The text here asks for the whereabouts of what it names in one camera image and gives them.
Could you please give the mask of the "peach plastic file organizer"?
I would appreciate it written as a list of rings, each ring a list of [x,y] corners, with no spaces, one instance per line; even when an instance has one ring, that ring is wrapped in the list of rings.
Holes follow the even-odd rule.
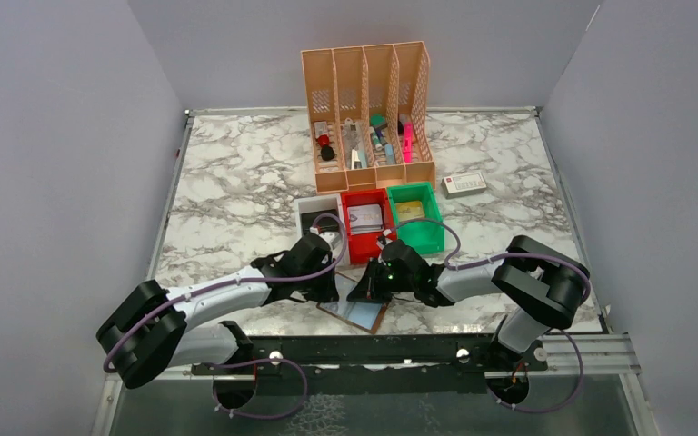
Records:
[[[435,183],[435,163],[425,119],[430,57],[422,41],[303,50],[302,71],[319,194]],[[369,118],[385,117],[376,130]],[[401,122],[414,127],[413,161],[405,163]],[[320,156],[327,134],[335,159]],[[363,169],[351,168],[356,149]]]

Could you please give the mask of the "red plastic bin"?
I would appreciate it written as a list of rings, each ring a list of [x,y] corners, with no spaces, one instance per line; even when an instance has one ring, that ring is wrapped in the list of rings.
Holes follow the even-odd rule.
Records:
[[[350,264],[366,264],[371,258],[377,258],[380,248],[377,238],[382,236],[384,230],[390,230],[394,226],[392,207],[388,193],[384,188],[350,191],[341,193],[342,212],[344,224],[348,232],[348,252]],[[382,219],[381,228],[378,231],[356,233],[350,217],[350,209],[361,206],[377,206],[378,215]]]

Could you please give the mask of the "white plastic bin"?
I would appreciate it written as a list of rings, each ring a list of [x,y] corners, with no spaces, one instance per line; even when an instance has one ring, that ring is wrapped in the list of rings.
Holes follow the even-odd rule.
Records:
[[[342,199],[338,193],[295,199],[294,222],[296,227],[296,237],[302,236],[302,225],[299,219],[300,213],[314,212],[327,209],[336,209],[339,213],[339,220],[341,221],[341,223],[345,223]],[[344,238],[342,237],[341,245],[338,248],[333,249],[334,257],[336,257],[340,253],[343,246]]]

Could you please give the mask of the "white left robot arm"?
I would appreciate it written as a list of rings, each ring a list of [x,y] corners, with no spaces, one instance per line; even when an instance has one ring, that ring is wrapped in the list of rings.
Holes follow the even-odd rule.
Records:
[[[259,257],[238,272],[193,286],[165,288],[141,282],[98,329],[106,353],[104,370],[129,389],[141,387],[165,369],[194,363],[228,363],[242,350],[237,330],[209,335],[191,331],[227,314],[264,307],[294,293],[311,302],[335,302],[330,243],[309,233],[279,253]]]

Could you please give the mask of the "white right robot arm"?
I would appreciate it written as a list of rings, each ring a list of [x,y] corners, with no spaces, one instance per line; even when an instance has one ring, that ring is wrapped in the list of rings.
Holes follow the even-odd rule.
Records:
[[[506,252],[472,265],[429,263],[401,240],[389,242],[349,292],[349,302],[389,302],[409,292],[426,306],[453,306],[463,300],[503,293],[516,305],[494,333],[490,353],[516,362],[552,329],[566,330],[592,290],[581,263],[539,243],[515,236]]]

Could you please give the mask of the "green plastic bin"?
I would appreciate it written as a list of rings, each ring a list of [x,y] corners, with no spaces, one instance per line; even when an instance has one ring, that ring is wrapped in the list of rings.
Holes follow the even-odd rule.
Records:
[[[396,185],[387,188],[392,207],[394,223],[399,224],[394,206],[397,203],[421,201],[426,217],[411,220],[411,223],[396,230],[399,239],[413,247],[419,254],[439,253],[444,249],[444,228],[434,221],[441,222],[442,215],[438,207],[434,189],[429,183]]]

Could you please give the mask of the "brown leather card holder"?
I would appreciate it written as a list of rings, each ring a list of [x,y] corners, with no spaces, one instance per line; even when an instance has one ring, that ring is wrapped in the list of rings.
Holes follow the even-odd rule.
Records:
[[[335,284],[339,300],[336,302],[320,302],[316,305],[316,308],[363,332],[376,334],[381,326],[388,304],[379,302],[349,302],[347,300],[348,294],[356,286],[357,281],[339,272],[335,275]]]

